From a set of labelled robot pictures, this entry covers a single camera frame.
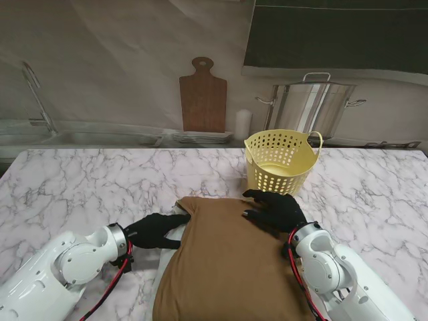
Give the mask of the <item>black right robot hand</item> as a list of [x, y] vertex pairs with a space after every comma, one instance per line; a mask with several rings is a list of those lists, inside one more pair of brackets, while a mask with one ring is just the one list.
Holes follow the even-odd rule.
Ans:
[[274, 237], [308, 223], [299, 204], [290, 194], [249, 189], [243, 196], [257, 203], [254, 209], [245, 210], [243, 217]]

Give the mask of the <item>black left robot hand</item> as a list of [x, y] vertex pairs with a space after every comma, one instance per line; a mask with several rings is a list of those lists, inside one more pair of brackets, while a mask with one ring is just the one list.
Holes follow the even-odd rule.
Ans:
[[169, 231], [187, 224], [191, 219], [189, 214], [161, 215], [153, 213], [129, 225], [124, 234], [130, 242], [143, 249], [178, 249], [181, 242], [166, 238]]

